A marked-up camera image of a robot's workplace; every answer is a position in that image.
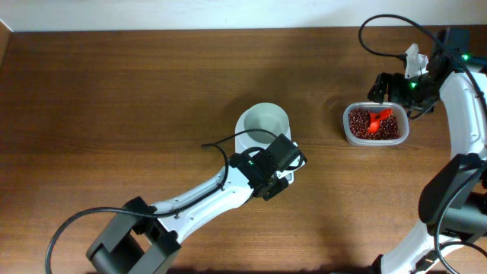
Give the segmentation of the red adzuki beans in container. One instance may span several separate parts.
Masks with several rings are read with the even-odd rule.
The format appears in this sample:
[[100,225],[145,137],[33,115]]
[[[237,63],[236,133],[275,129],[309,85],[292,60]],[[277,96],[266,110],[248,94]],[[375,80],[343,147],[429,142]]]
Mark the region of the red adzuki beans in container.
[[367,140],[393,140],[400,137],[398,122],[394,114],[387,121],[384,121],[379,132],[369,134],[370,118],[368,112],[372,111],[357,108],[349,112],[349,129],[354,137]]

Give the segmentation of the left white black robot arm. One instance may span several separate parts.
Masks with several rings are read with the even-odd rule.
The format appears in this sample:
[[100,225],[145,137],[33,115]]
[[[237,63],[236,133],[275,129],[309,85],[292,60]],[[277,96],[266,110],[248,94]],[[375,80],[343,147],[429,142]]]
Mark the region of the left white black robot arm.
[[219,172],[192,190],[151,205],[128,201],[89,246],[86,257],[99,273],[165,273],[193,232],[253,198],[269,200],[307,163],[298,145],[281,134],[266,148],[224,158]]

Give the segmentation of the orange plastic measuring scoop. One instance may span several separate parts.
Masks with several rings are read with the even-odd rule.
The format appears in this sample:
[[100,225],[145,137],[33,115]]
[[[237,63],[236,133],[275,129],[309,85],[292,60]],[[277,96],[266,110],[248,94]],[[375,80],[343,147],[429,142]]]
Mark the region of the orange plastic measuring scoop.
[[385,109],[380,112],[368,112],[368,114],[370,118],[368,133],[375,134],[379,132],[384,121],[387,121],[392,116],[393,110]]

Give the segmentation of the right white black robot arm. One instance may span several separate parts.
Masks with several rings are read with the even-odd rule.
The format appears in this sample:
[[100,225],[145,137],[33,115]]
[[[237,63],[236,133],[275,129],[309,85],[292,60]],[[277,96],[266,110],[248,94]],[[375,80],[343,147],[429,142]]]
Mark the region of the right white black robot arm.
[[419,221],[371,273],[426,273],[437,263],[454,272],[446,255],[486,236],[486,196],[473,190],[486,183],[486,60],[469,56],[468,45],[468,30],[443,29],[428,58],[412,45],[401,56],[405,73],[378,75],[368,93],[420,116],[442,101],[451,143],[451,160],[420,195]]

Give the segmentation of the clear plastic food container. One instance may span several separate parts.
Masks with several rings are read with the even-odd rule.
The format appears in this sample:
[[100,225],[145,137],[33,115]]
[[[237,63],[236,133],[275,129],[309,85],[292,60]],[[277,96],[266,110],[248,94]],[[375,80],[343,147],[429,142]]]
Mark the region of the clear plastic food container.
[[342,121],[350,145],[398,145],[409,135],[406,112],[395,103],[351,104],[343,113]]

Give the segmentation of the white digital kitchen scale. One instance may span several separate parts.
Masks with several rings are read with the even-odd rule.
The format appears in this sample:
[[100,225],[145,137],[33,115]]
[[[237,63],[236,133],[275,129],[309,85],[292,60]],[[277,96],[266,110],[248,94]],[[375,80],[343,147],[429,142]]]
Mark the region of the white digital kitchen scale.
[[[240,121],[237,121],[235,132],[239,133],[244,130],[238,131],[240,128]],[[268,148],[275,138],[264,132],[247,132],[243,133],[235,138],[235,152],[241,153],[251,147]]]

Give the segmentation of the white round bowl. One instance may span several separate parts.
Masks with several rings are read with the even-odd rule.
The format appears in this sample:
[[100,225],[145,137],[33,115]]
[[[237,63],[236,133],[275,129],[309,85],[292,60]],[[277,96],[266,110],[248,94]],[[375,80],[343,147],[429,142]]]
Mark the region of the white round bowl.
[[291,139],[288,114],[277,104],[259,103],[246,110],[239,118],[241,130],[264,129],[274,135],[284,134]]

